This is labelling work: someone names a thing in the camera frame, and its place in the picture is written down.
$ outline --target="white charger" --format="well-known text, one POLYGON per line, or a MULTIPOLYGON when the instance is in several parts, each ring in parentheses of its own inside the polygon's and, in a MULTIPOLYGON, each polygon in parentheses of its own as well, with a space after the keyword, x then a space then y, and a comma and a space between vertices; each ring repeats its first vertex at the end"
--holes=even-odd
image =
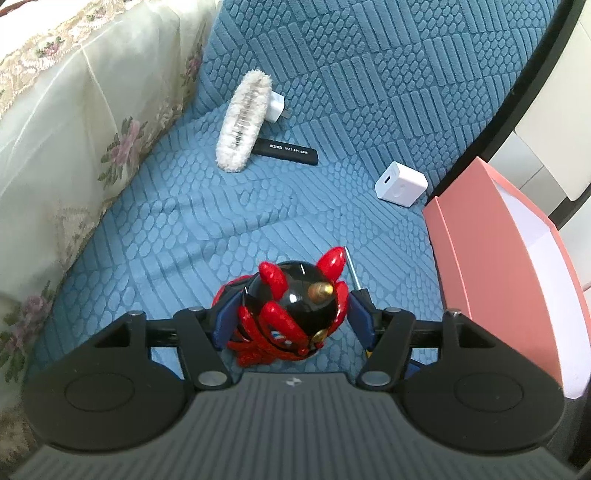
POLYGON ((375 184, 380 200, 410 207, 427 190, 427 177, 393 161, 375 184))

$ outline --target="lace trim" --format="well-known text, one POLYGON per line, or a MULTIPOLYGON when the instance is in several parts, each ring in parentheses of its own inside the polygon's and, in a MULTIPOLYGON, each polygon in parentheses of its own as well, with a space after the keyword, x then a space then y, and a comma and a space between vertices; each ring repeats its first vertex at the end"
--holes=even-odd
POLYGON ((117 15, 148 0, 95 0, 57 28, 29 39, 24 46, 0 61, 0 120, 39 74, 80 47, 92 32, 117 15))

